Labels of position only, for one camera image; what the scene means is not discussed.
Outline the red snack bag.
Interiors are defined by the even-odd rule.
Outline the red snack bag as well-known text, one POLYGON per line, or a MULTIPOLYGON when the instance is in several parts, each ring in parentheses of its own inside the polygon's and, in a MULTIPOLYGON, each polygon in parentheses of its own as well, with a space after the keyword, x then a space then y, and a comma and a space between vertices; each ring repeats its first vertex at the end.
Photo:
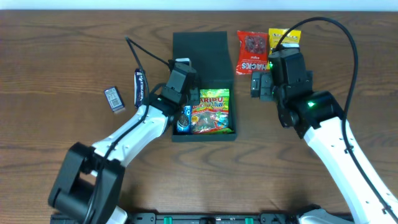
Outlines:
POLYGON ((240 43, 236 66, 237 75, 250 75, 253 72, 266 71, 268 63, 269 35, 263 32, 237 31, 240 43))

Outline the blue Oreo cookie pack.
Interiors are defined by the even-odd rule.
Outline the blue Oreo cookie pack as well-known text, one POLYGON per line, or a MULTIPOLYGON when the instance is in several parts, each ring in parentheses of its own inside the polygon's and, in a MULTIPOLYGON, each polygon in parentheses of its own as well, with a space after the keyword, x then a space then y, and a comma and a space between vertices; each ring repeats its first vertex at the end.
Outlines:
POLYGON ((177 120, 177 132, 182 134, 190 134, 191 133, 191 114, 192 107, 184 106, 177 120))

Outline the yellow nut snack bag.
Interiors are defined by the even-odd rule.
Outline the yellow nut snack bag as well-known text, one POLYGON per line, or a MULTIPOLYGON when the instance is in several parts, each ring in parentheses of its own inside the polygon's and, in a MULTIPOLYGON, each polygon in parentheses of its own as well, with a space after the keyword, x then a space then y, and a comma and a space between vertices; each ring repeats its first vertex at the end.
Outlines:
MULTIPOLYGON (((273 53, 274 49, 277 47, 280 38, 288 31, 288 29, 280 28, 269 28, 269 55, 273 53)), ((301 38, 300 30, 292 30, 287 34, 287 36, 282 40, 281 43, 297 43, 299 44, 301 38)))

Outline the green Haribo gummy bag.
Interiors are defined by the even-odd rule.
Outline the green Haribo gummy bag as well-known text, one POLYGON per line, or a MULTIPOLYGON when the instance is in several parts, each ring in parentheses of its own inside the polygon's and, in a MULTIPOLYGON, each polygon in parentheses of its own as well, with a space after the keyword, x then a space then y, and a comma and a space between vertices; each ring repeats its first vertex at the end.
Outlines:
POLYGON ((200 104, 192 107, 193 134, 229 134, 229 89, 200 90, 200 104))

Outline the dark green gift box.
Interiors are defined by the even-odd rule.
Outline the dark green gift box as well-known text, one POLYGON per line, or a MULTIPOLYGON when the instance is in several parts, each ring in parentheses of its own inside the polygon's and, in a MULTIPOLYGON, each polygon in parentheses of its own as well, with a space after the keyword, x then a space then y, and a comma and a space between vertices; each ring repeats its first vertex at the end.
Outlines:
POLYGON ((229 56, 227 32, 175 32, 173 58, 189 58, 200 78, 200 89, 229 89, 228 134, 180 134, 172 130, 173 142, 234 141, 237 137, 234 68, 229 56))

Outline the purple Dairy Milk bar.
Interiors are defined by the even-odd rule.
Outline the purple Dairy Milk bar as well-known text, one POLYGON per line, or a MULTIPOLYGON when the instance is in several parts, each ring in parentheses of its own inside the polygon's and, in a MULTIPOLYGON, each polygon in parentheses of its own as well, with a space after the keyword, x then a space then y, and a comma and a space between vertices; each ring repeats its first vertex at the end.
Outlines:
POLYGON ((144 73, 137 68, 134 71, 134 106, 137 109, 144 104, 145 90, 144 73))

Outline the small blue mint box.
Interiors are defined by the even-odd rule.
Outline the small blue mint box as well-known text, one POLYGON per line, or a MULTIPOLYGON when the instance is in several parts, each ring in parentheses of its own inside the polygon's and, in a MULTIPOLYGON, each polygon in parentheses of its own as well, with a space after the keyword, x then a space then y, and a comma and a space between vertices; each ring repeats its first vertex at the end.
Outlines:
POLYGON ((125 108, 121 94, 116 86, 105 89, 104 95, 113 113, 118 113, 125 108))

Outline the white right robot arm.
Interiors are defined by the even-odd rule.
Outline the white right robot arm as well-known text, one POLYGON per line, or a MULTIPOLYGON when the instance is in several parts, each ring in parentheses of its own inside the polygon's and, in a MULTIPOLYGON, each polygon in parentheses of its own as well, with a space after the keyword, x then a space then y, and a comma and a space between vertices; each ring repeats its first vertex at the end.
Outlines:
POLYGON ((277 105, 278 119, 317 154, 346 200, 355 223, 397 223, 397 199, 355 140, 328 91, 313 91, 313 73, 298 49, 269 56, 269 72, 252 75, 251 96, 277 105))

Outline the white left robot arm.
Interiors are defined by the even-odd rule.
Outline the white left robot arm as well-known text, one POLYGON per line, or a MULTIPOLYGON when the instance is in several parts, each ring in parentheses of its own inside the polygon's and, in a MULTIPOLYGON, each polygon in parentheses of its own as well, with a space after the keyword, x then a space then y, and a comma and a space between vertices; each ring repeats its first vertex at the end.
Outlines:
POLYGON ((151 91, 149 102, 107 138, 67 152, 50 191, 48 204, 77 223, 127 223, 118 207, 128 164, 172 126, 184 105, 199 104, 200 79, 188 58, 170 61, 170 78, 151 91))

